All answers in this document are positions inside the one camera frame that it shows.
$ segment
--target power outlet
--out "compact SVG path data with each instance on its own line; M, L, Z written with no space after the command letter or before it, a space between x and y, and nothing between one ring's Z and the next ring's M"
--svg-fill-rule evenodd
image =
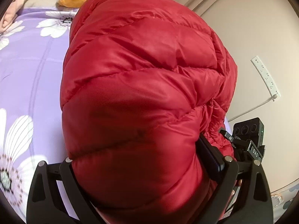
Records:
M259 74L261 75L262 79L264 80L271 96L273 96L274 94L277 95L277 99L279 99L281 97L281 94L272 78L272 76L270 75L268 69L266 68L266 66L264 65L264 63L261 61L261 59L256 56L254 57L251 62L255 65L255 68L258 70Z

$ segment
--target cable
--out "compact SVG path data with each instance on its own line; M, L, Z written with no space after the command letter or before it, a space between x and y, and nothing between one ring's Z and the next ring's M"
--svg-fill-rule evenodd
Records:
M241 117L241 116L243 116L243 115L245 115L245 114L247 114L247 113L249 113L249 112L251 112L251 111L253 111L253 110L255 110L255 109L259 108L259 107L261 107L261 106L263 106L263 105L265 105L266 103L270 102L273 99L277 99L277 94L274 94L271 98L267 99L267 101L265 101L262 104L260 104L260 105L258 105L256 107L254 107L254 108L246 111L245 113L239 114L236 117L231 118L228 122L231 122L231 121L233 121L233 120L235 120L235 119L237 119L237 118L239 118L239 117Z

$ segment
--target silver bolt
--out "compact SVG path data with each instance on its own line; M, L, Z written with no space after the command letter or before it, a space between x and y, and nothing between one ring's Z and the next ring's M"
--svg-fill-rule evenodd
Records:
M42 167L42 166L44 165L44 161L40 161L40 162L38 163L38 165L39 165L40 167Z
M68 157L65 159L65 161L67 162L67 163L70 163L70 162L72 162L73 160L72 159L69 159Z
M227 162L232 162L233 158L231 156L225 156L224 160L227 161Z
M261 165L261 162L259 160L254 160L253 163L256 165L256 166L260 166Z

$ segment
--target red down jacket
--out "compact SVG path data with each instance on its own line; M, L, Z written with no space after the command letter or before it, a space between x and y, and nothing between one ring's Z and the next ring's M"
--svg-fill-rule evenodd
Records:
M237 67L215 32L172 0L88 0L71 25L60 103L79 184L112 224L186 224L215 184L195 154L223 155Z

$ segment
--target power strip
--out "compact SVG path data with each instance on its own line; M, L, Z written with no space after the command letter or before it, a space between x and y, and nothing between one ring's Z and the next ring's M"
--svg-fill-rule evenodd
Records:
M279 99L281 97L281 94L272 78L272 76L270 75L268 69L266 68L266 66L264 65L264 63L261 61L261 59L256 56L254 57L251 62L255 65L255 68L258 70L259 74L261 75L262 79L264 80L271 96L273 96L274 94L277 95L277 99Z

